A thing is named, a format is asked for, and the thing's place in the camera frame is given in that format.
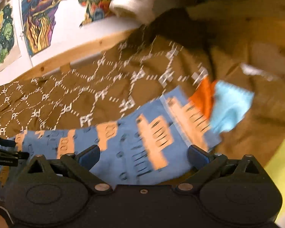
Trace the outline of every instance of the wooden bed frame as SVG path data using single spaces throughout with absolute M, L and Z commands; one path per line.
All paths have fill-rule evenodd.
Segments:
M 230 48 L 235 42 L 246 48 L 247 62 L 249 44 L 253 41 L 285 47 L 285 0 L 209 2 L 189 7 L 187 10 L 192 19 L 208 23 L 209 33 L 221 37 L 222 41 L 230 42 Z M 15 81 L 41 77 L 58 68 L 66 72 L 71 69 L 70 62 L 107 50 L 126 39 L 132 31 L 115 33 L 79 45 L 31 68 Z

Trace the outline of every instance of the brown fabric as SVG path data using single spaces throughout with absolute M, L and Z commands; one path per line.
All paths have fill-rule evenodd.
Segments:
M 117 120 L 178 85 L 191 96 L 195 90 L 191 75 L 198 73 L 201 58 L 209 65 L 207 54 L 196 48 L 203 44 L 194 37 L 199 34 L 198 24 L 182 9 L 169 13 L 174 20 L 160 17 L 80 69 L 1 86 L 0 136 L 12 137 L 25 129 L 73 129 Z M 192 28 L 187 34 L 196 40 L 182 40 L 185 33 L 174 35 L 179 20 Z M 165 33 L 168 38 L 178 36 L 191 51 L 159 36 Z
M 235 159 L 253 154 L 265 166 L 285 138 L 285 82 L 245 75 L 240 65 L 231 63 L 217 47 L 211 54 L 216 66 L 223 64 L 221 59 L 229 64 L 222 80 L 254 92 L 250 110 L 233 130 L 221 134 L 222 142 L 214 152 Z

